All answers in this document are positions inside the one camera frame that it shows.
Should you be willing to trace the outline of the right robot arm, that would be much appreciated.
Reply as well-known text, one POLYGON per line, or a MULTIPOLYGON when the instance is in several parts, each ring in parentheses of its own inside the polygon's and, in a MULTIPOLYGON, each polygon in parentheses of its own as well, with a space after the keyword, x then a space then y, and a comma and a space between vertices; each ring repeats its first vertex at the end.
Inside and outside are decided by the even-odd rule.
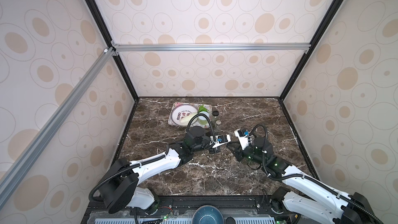
POLYGON ((365 196, 334 189, 276 156, 264 125, 257 124, 251 131, 237 129, 234 134, 238 140, 229 141, 227 147, 236 160, 255 162, 269 179, 284 184, 268 201, 274 213, 294 212, 320 224, 382 222, 365 196))

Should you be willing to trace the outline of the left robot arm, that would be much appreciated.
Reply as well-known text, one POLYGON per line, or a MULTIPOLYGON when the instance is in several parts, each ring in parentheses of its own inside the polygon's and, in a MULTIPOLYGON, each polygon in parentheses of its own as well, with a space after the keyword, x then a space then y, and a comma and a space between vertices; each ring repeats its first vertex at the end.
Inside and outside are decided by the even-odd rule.
POLYGON ((220 146, 231 142, 228 134, 215 135, 200 126, 192 126, 194 119, 204 117, 202 113, 189 120, 185 136, 181 141, 170 143, 165 152, 136 161, 118 159, 89 193, 89 201, 102 203, 110 214, 126 207, 142 209, 146 214, 154 214, 159 205, 159 197, 150 189, 138 187, 147 179, 164 171, 181 167, 191 161, 196 152, 218 153, 220 146))

